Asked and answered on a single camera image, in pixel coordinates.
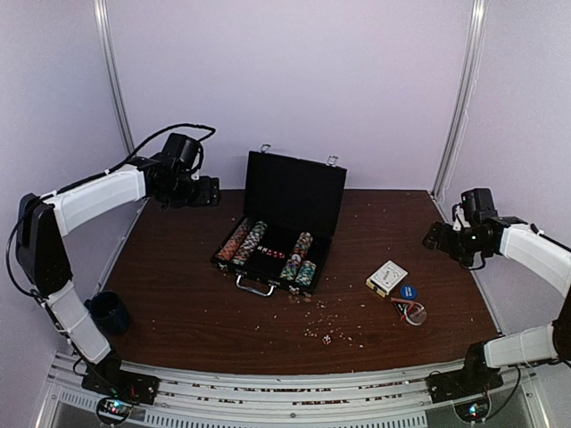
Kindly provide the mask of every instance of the deck of cards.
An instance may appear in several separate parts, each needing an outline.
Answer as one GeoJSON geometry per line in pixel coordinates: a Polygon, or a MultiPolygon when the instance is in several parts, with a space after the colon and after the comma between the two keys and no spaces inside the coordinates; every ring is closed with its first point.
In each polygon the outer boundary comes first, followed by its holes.
{"type": "Polygon", "coordinates": [[[379,296],[385,297],[407,274],[406,270],[389,260],[367,278],[365,284],[379,296]]]}

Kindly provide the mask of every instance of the wooden table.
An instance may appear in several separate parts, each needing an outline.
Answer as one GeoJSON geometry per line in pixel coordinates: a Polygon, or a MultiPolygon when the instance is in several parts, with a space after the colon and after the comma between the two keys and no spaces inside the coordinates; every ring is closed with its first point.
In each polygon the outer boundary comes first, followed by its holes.
{"type": "Polygon", "coordinates": [[[346,191],[311,301],[238,290],[209,258],[237,222],[243,192],[218,208],[160,212],[149,202],[106,285],[134,323],[113,338],[121,356],[153,366],[256,375],[320,375],[463,358],[496,330],[471,275],[422,238],[438,211],[426,192],[346,191]],[[428,312],[401,321],[365,279],[387,260],[409,271],[428,312]],[[324,344],[328,334],[332,342],[324,344]]]}

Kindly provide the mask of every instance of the blue round button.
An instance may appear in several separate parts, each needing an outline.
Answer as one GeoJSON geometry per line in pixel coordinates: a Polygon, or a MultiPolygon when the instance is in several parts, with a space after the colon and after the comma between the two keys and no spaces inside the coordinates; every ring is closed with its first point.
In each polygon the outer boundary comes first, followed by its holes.
{"type": "Polygon", "coordinates": [[[418,296],[417,289],[412,285],[403,285],[401,287],[401,297],[406,300],[415,300],[418,296]]]}

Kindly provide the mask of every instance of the briefcase handle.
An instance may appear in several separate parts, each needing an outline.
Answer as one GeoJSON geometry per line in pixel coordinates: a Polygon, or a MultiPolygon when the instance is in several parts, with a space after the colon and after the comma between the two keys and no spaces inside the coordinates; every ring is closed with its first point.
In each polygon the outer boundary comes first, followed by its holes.
{"type": "Polygon", "coordinates": [[[261,292],[260,290],[256,290],[255,288],[246,287],[246,286],[240,284],[240,282],[242,281],[242,277],[243,277],[242,275],[238,275],[236,277],[236,287],[238,287],[240,290],[245,290],[247,292],[253,292],[254,294],[257,294],[261,297],[269,297],[274,293],[274,290],[276,290],[275,285],[269,285],[268,286],[268,292],[261,292]]]}

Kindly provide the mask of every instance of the poker chip case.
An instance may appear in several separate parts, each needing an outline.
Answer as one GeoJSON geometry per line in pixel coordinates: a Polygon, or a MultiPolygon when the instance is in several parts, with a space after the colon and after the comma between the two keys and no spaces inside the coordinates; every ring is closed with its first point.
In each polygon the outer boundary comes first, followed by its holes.
{"type": "Polygon", "coordinates": [[[333,241],[346,174],[334,161],[250,152],[243,216],[212,255],[212,264],[236,274],[236,286],[248,292],[269,297],[281,288],[310,297],[333,241]]]}

